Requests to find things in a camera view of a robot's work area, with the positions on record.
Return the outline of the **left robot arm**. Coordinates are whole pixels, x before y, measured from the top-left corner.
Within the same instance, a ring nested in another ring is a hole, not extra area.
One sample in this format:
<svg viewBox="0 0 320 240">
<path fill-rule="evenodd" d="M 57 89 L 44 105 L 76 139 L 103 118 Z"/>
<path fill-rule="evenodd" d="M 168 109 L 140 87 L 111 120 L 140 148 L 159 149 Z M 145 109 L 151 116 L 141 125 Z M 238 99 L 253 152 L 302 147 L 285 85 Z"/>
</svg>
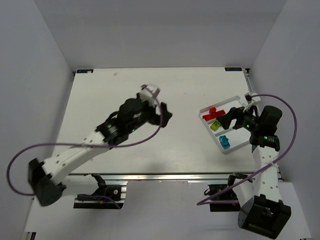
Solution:
<svg viewBox="0 0 320 240">
<path fill-rule="evenodd" d="M 94 157 L 119 146 L 146 123 L 166 127 L 173 115 L 164 102 L 160 103 L 160 113 L 157 114 L 156 102 L 139 93 L 136 98 L 127 99 L 117 111 L 111 113 L 79 147 L 72 146 L 43 161 L 30 161 L 28 183 L 39 204 L 42 207 L 50 206 L 64 196 L 80 196 L 85 201 L 119 201 L 120 198 L 98 173 L 71 175 L 71 172 Z"/>
</svg>

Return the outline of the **red small lego brick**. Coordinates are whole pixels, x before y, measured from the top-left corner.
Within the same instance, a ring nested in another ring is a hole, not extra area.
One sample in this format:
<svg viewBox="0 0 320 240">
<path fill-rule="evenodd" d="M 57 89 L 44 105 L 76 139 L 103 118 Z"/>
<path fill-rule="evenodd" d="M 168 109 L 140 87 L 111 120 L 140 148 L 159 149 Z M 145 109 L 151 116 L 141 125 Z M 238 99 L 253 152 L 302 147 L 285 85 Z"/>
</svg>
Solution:
<svg viewBox="0 0 320 240">
<path fill-rule="evenodd" d="M 216 109 L 215 107 L 212 107 L 212 108 L 209 110 L 209 113 L 212 115 L 212 114 L 214 114 L 216 111 L 217 111 L 217 109 Z"/>
</svg>

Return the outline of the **blue long lego brick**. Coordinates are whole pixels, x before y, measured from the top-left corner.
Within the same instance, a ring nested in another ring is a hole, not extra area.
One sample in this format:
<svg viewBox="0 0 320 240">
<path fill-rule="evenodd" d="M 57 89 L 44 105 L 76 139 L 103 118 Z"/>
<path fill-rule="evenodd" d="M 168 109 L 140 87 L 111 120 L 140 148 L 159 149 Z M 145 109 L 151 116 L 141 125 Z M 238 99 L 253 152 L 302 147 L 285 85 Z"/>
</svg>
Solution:
<svg viewBox="0 0 320 240">
<path fill-rule="evenodd" d="M 222 138 L 220 140 L 220 144 L 223 147 L 223 149 L 229 149 L 230 148 L 230 143 L 228 138 Z"/>
</svg>

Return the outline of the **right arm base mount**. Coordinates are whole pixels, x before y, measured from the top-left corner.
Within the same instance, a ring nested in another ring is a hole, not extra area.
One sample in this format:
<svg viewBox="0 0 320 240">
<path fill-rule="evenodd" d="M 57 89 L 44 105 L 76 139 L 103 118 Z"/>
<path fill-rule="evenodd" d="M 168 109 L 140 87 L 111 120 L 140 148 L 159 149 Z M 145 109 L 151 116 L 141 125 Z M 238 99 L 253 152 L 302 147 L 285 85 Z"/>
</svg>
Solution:
<svg viewBox="0 0 320 240">
<path fill-rule="evenodd" d="M 215 197 L 212 201 L 218 201 L 218 203 L 211 203 L 209 210 L 211 213 L 228 213 L 239 212 L 241 204 L 244 204 L 254 195 L 254 189 L 249 182 L 245 182 L 233 189 L 226 191 L 219 196 Z"/>
</svg>

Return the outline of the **blue square lego brick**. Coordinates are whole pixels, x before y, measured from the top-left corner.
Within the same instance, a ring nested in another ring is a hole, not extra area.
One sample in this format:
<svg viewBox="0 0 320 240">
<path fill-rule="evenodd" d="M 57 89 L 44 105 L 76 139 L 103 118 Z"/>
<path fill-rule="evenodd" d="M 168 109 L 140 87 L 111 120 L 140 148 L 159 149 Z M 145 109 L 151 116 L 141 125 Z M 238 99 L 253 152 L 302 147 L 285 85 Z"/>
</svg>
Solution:
<svg viewBox="0 0 320 240">
<path fill-rule="evenodd" d="M 219 141 L 221 143 L 227 144 L 229 142 L 229 139 L 227 138 L 226 135 L 221 135 L 221 136 L 219 136 Z"/>
</svg>

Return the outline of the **red lego plate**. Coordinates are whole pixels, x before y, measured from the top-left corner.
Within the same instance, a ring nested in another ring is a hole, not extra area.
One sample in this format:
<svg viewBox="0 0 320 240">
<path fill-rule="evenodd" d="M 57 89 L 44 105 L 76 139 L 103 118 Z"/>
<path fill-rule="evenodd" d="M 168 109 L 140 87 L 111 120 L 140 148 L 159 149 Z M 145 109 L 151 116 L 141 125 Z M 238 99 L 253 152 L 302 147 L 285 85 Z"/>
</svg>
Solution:
<svg viewBox="0 0 320 240">
<path fill-rule="evenodd" d="M 223 116 L 223 115 L 225 115 L 225 114 L 226 114 L 226 112 L 225 112 L 224 110 L 221 110 L 221 111 L 216 111 L 216 112 L 214 112 L 214 113 L 210 113 L 210 114 L 203 115 L 202 118 L 203 118 L 206 122 L 208 122 L 208 121 L 210 121 L 210 120 L 213 120 L 213 119 L 215 119 L 215 118 L 217 118 L 217 117 L 220 117 L 220 116 Z"/>
</svg>

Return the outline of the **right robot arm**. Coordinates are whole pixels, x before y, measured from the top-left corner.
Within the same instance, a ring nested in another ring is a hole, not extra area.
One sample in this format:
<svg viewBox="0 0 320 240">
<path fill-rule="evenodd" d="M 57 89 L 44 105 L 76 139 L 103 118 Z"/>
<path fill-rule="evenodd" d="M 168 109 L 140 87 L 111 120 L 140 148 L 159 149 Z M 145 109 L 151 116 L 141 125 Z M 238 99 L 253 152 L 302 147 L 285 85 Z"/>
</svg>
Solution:
<svg viewBox="0 0 320 240">
<path fill-rule="evenodd" d="M 255 171 L 252 180 L 241 183 L 241 177 L 230 176 L 240 210 L 238 226 L 241 229 L 275 240 L 289 218 L 291 207 L 284 204 L 278 184 L 278 165 L 274 162 L 280 151 L 280 140 L 276 136 L 277 124 L 283 113 L 274 106 L 264 107 L 259 116 L 256 107 L 232 107 L 217 121 L 227 130 L 235 121 L 234 130 L 244 128 L 250 132 Z"/>
</svg>

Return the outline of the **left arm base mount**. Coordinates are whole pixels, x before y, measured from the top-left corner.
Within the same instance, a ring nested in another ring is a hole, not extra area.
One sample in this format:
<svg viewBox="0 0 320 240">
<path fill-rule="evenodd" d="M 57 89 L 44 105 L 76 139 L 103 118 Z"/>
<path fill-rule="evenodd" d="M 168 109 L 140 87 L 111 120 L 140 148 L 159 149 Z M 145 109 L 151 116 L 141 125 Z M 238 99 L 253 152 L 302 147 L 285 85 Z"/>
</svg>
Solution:
<svg viewBox="0 0 320 240">
<path fill-rule="evenodd" d="M 75 197 L 74 209 L 120 210 L 125 201 L 126 189 L 123 184 L 106 183 L 99 174 L 91 174 L 97 189 L 92 193 L 79 194 Z"/>
</svg>

